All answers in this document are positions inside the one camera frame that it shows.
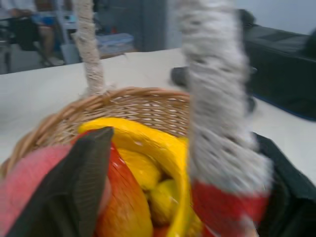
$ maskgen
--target yellow fruit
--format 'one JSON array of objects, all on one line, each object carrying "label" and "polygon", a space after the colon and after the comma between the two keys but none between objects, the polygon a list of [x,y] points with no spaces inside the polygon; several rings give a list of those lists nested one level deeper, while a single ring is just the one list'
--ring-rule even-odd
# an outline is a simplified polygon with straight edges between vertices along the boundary
[{"label": "yellow fruit", "polygon": [[153,221],[158,225],[169,224],[175,214],[179,195],[174,180],[165,180],[150,192],[149,201]]},{"label": "yellow fruit", "polygon": [[118,148],[150,156],[175,180],[179,204],[167,237],[184,237],[191,220],[186,145],[168,133],[123,118],[98,118],[86,122],[79,127],[79,133],[105,126],[115,128],[113,142]]},{"label": "yellow fruit", "polygon": [[145,198],[146,200],[149,200],[149,193],[148,192],[144,192]]},{"label": "yellow fruit", "polygon": [[203,223],[199,217],[194,213],[193,220],[191,222],[187,237],[198,237],[202,232]]},{"label": "yellow fruit", "polygon": [[[178,193],[174,180],[166,180],[150,192],[152,220],[158,225],[166,225],[172,220],[178,205]],[[202,222],[192,210],[192,222],[187,237],[197,237],[202,231]]]},{"label": "yellow fruit", "polygon": [[149,157],[123,148],[118,148],[118,152],[132,171],[142,190],[153,189],[161,180],[162,171]]}]

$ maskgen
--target white table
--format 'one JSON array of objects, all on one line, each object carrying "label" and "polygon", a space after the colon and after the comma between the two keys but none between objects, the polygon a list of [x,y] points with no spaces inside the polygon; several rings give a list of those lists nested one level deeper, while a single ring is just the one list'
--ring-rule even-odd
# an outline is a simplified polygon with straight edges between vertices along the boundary
[{"label": "white table", "polygon": [[[124,86],[179,88],[170,84],[170,70],[184,66],[178,49],[128,53],[102,60],[105,77]],[[86,87],[82,64],[0,76],[0,162],[14,144],[45,116],[76,100]],[[316,123],[257,100],[252,116],[255,132],[272,139],[289,160],[316,184]]]}]

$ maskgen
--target basket handle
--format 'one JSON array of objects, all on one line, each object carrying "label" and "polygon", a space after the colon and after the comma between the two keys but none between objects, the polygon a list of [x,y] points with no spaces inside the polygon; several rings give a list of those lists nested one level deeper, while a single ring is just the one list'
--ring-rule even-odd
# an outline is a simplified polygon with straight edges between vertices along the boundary
[{"label": "basket handle", "polygon": [[74,39],[84,62],[88,95],[102,94],[104,92],[105,81],[95,39],[93,3],[92,0],[76,0],[73,2],[77,13],[78,26],[78,31],[75,33]]},{"label": "basket handle", "polygon": [[245,236],[262,217],[272,164],[246,118],[248,60],[233,0],[179,0],[189,65],[190,178],[204,237]]}]

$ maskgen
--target lemon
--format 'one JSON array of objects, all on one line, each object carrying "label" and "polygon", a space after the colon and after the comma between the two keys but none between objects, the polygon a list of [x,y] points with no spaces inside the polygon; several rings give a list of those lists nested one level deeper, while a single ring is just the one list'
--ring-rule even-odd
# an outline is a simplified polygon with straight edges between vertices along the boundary
[{"label": "lemon", "polygon": [[151,213],[158,225],[169,224],[179,202],[177,185],[174,180],[165,180],[150,192]]},{"label": "lemon", "polygon": [[194,213],[193,220],[191,222],[190,228],[187,233],[187,237],[197,237],[200,236],[202,232],[203,224],[199,217]]},{"label": "lemon", "polygon": [[118,152],[142,190],[152,190],[161,180],[162,171],[148,156],[123,148],[118,148]]}]

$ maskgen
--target white wall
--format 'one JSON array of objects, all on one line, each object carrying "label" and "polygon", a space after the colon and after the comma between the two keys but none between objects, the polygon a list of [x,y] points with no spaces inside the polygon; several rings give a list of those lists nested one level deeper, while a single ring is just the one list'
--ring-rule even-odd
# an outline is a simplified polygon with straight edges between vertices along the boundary
[{"label": "white wall", "polygon": [[251,11],[257,24],[309,34],[316,28],[316,0],[235,0],[237,8]]},{"label": "white wall", "polygon": [[[166,48],[181,47],[174,4],[166,0]],[[251,11],[257,24],[309,34],[316,28],[316,0],[235,0],[237,8]]]}]

